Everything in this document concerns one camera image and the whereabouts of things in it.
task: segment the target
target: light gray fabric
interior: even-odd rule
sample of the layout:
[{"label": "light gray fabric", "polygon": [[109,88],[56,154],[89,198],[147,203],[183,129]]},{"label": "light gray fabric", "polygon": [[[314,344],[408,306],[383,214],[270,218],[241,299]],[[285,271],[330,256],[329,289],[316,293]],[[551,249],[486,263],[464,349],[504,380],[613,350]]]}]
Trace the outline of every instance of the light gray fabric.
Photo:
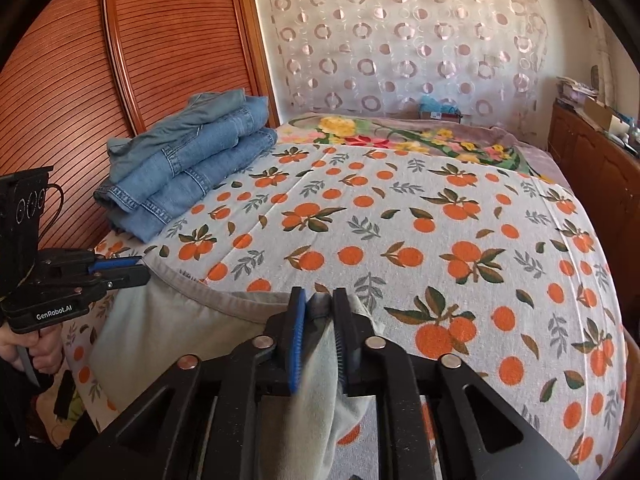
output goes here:
[{"label": "light gray fabric", "polygon": [[[184,354],[226,355],[286,310],[288,293],[218,292],[175,272],[157,255],[144,287],[117,293],[95,343],[90,367],[119,410],[126,408]],[[369,316],[355,295],[354,312]],[[263,397],[259,405],[261,480],[315,480],[329,475],[336,442],[364,416],[370,399],[347,398],[338,383],[330,297],[308,302],[303,372],[295,396]],[[374,326],[377,333],[381,326]]]}]

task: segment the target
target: human hand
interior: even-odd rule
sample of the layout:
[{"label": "human hand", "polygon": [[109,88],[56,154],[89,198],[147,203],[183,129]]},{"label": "human hand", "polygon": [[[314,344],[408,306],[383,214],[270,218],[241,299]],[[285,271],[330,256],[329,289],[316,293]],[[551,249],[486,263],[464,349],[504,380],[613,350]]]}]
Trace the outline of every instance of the human hand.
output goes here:
[{"label": "human hand", "polygon": [[43,374],[54,374],[62,364],[62,325],[49,326],[38,332],[16,334],[7,323],[0,327],[0,358],[11,366],[24,371],[16,346],[29,349],[33,367]]}]

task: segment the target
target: wooden cabinet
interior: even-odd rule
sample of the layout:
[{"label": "wooden cabinet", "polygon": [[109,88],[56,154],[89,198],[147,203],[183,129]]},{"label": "wooden cabinet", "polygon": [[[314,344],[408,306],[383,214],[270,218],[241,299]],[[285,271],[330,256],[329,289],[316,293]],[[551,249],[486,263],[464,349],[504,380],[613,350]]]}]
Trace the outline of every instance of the wooden cabinet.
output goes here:
[{"label": "wooden cabinet", "polygon": [[626,317],[640,295],[640,162],[558,105],[548,150],[591,219]]}]

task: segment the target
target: folded jeans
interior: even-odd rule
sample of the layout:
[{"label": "folded jeans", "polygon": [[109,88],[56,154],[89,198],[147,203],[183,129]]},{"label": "folded jeans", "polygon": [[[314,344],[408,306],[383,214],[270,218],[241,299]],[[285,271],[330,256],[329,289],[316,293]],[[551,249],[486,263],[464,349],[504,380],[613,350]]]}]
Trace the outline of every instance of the folded jeans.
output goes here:
[{"label": "folded jeans", "polygon": [[229,175],[247,168],[276,143],[276,131],[261,128],[238,145],[219,152],[172,178],[131,213],[111,205],[107,217],[117,228],[151,241],[165,226],[189,210]]},{"label": "folded jeans", "polygon": [[250,97],[240,108],[203,124],[177,142],[172,142],[144,160],[118,184],[105,179],[94,192],[95,201],[107,209],[135,211],[146,199],[165,187],[172,178],[216,153],[235,146],[241,137],[266,124],[267,98]]},{"label": "folded jeans", "polygon": [[109,178],[117,184],[144,160],[159,152],[168,142],[182,139],[202,124],[212,123],[244,105],[244,90],[203,92],[189,98],[178,113],[155,123],[143,135],[133,139],[107,140]]}]

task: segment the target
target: wooden wardrobe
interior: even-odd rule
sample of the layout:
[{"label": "wooden wardrobe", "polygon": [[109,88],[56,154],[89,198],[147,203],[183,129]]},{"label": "wooden wardrobe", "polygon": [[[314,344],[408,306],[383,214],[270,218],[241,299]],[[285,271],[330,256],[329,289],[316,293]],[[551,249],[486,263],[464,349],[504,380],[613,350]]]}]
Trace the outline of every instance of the wooden wardrobe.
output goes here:
[{"label": "wooden wardrobe", "polygon": [[640,162],[577,114],[554,106],[548,150],[584,206],[607,257],[623,318],[640,316]]},{"label": "wooden wardrobe", "polygon": [[268,96],[277,126],[254,0],[52,0],[0,73],[0,174],[53,165],[65,206],[42,245],[91,247],[108,230],[92,198],[106,140],[235,88]]}]

